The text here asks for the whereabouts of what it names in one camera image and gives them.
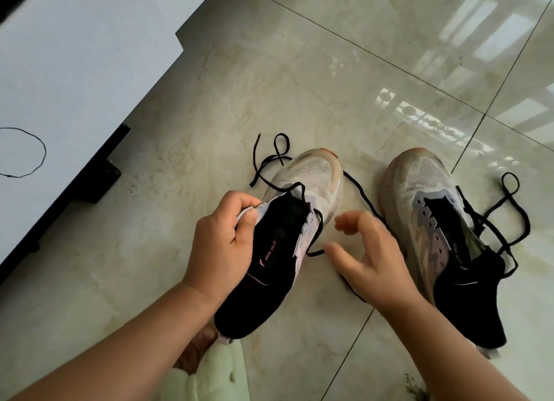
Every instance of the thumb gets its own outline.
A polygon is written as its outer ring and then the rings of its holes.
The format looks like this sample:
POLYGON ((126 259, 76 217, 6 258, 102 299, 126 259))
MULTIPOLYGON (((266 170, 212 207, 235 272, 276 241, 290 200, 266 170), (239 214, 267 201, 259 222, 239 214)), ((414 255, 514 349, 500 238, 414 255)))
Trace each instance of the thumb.
POLYGON ((254 240, 254 226, 256 225, 256 220, 258 219, 258 210, 252 208, 248 210, 240 218, 237 223, 237 230, 235 231, 235 241, 239 245, 248 245, 252 247, 252 242, 254 240))
POLYGON ((347 281, 350 283, 356 281, 356 277, 362 273, 362 264, 360 262, 352 258, 352 255, 336 242, 325 243, 323 250, 335 266, 335 269, 347 281))

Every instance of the forearm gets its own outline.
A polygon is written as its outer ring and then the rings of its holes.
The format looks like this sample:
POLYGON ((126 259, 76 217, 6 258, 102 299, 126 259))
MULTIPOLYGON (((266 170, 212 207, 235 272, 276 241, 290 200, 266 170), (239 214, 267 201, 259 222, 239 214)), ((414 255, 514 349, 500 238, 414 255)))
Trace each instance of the forearm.
POLYGON ((179 284, 112 335, 13 399, 147 399, 216 309, 195 290, 179 284))
POLYGON ((437 401, 527 398, 423 297, 384 315, 437 401))

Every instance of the shoe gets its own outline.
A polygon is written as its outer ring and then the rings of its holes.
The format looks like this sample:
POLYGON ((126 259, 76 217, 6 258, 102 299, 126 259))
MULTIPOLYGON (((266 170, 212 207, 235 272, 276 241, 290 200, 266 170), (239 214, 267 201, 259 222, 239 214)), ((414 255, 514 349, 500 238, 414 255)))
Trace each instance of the shoe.
MULTIPOLYGON (((385 221, 419 291, 466 338, 491 350, 506 343, 496 292, 513 270, 505 273, 504 259, 469 228, 464 209, 475 212, 466 203, 444 164, 422 148, 394 159, 379 190, 385 221)), ((494 227, 488 214, 475 216, 494 227)), ((509 255, 510 245, 503 245, 509 255)))
MULTIPOLYGON (((272 160, 277 158, 287 157, 278 153, 272 160)), ((265 165, 266 161, 258 169, 254 160, 256 178, 265 165)), ((261 177, 269 187, 257 207, 252 262, 214 316, 224 340, 252 333, 281 305, 304 255, 334 214, 342 176, 334 153, 313 149, 284 166, 272 181, 261 177)))

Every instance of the marble floor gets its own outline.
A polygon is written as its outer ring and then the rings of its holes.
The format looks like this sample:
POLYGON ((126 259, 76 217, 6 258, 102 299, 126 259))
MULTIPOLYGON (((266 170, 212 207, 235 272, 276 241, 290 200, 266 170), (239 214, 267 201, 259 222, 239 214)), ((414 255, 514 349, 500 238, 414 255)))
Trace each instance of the marble floor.
MULTIPOLYGON (((532 400, 554 392, 554 5, 551 0, 206 0, 184 53, 126 120, 122 171, 96 205, 73 203, 0 287, 0 399, 119 328, 179 281, 196 220, 253 190, 252 147, 333 149, 376 201, 400 152, 424 146, 474 208, 521 180, 532 233, 514 249, 493 360, 532 400)), ((339 210, 363 208, 350 184, 339 210)), ((494 222, 510 240, 509 207, 494 222)), ((356 237, 326 229, 353 253, 356 237)), ((485 236, 494 246, 494 239, 485 236)), ((251 398, 413 400, 424 384, 387 322, 329 260, 305 260, 279 310, 243 348, 251 398)))

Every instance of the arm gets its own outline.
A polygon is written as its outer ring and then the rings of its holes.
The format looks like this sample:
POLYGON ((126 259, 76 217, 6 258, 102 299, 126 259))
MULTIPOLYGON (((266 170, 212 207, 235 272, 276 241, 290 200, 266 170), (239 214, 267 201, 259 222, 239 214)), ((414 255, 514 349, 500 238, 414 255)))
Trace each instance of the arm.
POLYGON ((362 262, 338 243, 325 252, 354 290, 388 320, 438 401, 524 401, 519 392, 417 290, 398 243, 367 211, 336 217, 336 229, 358 231, 364 240, 362 262))
POLYGON ((112 335, 16 395, 26 400, 144 400, 246 274, 260 201, 227 193, 198 221, 181 283, 112 335))

